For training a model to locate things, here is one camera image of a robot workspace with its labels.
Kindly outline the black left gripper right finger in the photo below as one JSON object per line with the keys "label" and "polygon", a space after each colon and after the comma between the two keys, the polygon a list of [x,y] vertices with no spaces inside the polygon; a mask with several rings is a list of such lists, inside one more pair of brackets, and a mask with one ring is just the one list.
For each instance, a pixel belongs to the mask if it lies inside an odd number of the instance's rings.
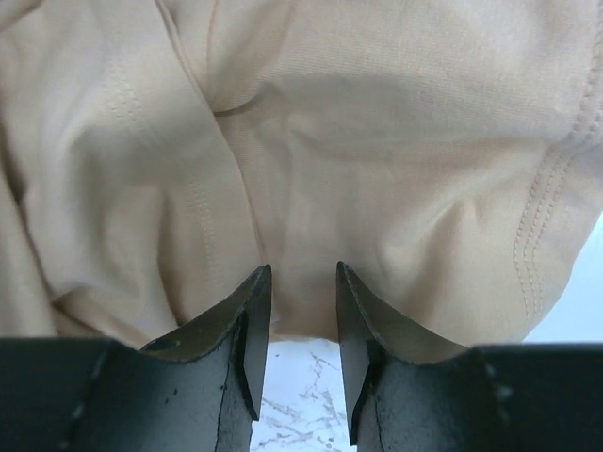
{"label": "black left gripper right finger", "polygon": [[599,344],[463,347],[336,268],[350,442],[360,451],[598,451]]}

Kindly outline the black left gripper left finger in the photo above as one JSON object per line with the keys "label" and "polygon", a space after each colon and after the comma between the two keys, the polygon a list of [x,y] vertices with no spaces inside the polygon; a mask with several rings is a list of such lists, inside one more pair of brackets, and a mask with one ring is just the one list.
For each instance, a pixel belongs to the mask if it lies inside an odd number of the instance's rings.
{"label": "black left gripper left finger", "polygon": [[5,451],[246,451],[260,414],[271,270],[141,349],[108,338],[1,343]]}

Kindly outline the tan beige t shirt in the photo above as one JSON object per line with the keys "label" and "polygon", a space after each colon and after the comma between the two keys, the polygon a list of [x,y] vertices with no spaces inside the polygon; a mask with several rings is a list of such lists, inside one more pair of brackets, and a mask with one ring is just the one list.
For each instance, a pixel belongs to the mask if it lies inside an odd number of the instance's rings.
{"label": "tan beige t shirt", "polygon": [[139,347],[273,269],[523,339],[602,212],[598,1],[5,1],[1,332]]}

